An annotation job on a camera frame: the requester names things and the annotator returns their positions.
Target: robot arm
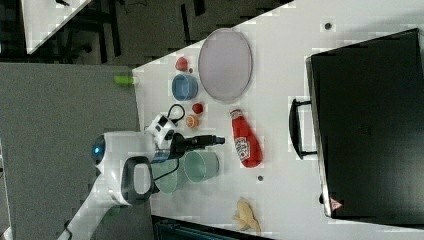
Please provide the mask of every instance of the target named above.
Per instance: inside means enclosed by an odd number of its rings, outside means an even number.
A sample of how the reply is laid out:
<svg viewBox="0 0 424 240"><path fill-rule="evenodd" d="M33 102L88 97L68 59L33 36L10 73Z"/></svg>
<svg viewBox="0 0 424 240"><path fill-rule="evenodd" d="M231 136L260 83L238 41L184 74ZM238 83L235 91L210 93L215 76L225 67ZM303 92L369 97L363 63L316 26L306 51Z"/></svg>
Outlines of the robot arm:
<svg viewBox="0 0 424 240"><path fill-rule="evenodd" d="M103 216L116 205L119 202L108 194L104 176L99 176L87 199L58 240L91 239Z"/></svg>
<svg viewBox="0 0 424 240"><path fill-rule="evenodd" d="M89 240L110 208L147 201L155 187L150 162L177 159L187 151L225 142L212 135L185 139L175 133L178 120L169 119L168 112L168 117L157 116L144 133L109 132L99 136L92 158L100 175L58 239Z"/></svg>

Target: briefcase handle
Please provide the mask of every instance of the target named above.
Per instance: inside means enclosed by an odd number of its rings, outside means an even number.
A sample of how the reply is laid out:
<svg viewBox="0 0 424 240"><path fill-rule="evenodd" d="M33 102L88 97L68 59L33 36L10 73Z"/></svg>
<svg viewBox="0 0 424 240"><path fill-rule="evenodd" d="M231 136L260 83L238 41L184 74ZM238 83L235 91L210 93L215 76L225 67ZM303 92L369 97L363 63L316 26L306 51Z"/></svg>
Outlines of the briefcase handle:
<svg viewBox="0 0 424 240"><path fill-rule="evenodd" d="M297 155L300 159L303 159L304 156L317 154L317 151L306 152L302 148L302 132L300 130L300 121L299 121L299 112L297 108L303 105L309 105L311 101L299 102L296 99L293 99L290 115L289 115L289 131L290 138L293 143L294 150L296 150Z"/></svg>

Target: plastic bowl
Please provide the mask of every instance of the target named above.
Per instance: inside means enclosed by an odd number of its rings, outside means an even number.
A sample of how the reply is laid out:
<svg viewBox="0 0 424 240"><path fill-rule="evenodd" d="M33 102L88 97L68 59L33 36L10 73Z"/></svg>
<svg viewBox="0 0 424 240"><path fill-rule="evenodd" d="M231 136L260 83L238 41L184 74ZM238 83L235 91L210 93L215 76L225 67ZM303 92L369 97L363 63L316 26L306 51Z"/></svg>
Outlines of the plastic bowl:
<svg viewBox="0 0 424 240"><path fill-rule="evenodd" d="M178 101L191 100L198 91L197 81L193 76L178 74L172 81L172 94Z"/></svg>
<svg viewBox="0 0 424 240"><path fill-rule="evenodd" d="M192 182L202 182L218 175L219 161L214 152L189 152L184 159L184 171Z"/></svg>
<svg viewBox="0 0 424 240"><path fill-rule="evenodd" d="M161 192L172 193L180 189L182 186L184 186L184 183L187 182L187 176L184 173L182 160L180 159L178 161L180 161L180 167L178 168L177 171L155 182L156 186L159 188ZM165 173L168 173L174 170L176 167L176 164L177 164L177 160L167 160L163 163L152 164L153 178L157 178Z"/></svg>

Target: ketchup bottle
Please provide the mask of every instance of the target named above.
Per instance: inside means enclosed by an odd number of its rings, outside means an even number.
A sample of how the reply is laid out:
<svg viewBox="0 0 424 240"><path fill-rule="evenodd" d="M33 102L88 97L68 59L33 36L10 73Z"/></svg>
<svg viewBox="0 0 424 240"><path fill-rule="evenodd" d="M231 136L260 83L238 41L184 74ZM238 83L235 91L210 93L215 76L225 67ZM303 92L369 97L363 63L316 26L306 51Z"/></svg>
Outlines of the ketchup bottle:
<svg viewBox="0 0 424 240"><path fill-rule="evenodd" d="M241 163L247 168L258 166L262 162L262 150L240 109L230 113L233 125L234 143Z"/></svg>

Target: warning label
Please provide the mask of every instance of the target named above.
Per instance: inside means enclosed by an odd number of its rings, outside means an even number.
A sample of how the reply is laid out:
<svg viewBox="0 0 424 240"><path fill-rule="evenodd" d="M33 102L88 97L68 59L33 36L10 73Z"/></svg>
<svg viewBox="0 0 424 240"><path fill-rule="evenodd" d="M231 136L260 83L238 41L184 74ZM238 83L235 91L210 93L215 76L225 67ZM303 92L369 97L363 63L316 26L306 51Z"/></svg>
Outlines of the warning label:
<svg viewBox="0 0 424 240"><path fill-rule="evenodd" d="M334 200L332 198L330 198L330 203L331 203L331 209L333 211L343 207L343 204L337 202L336 200Z"/></svg>

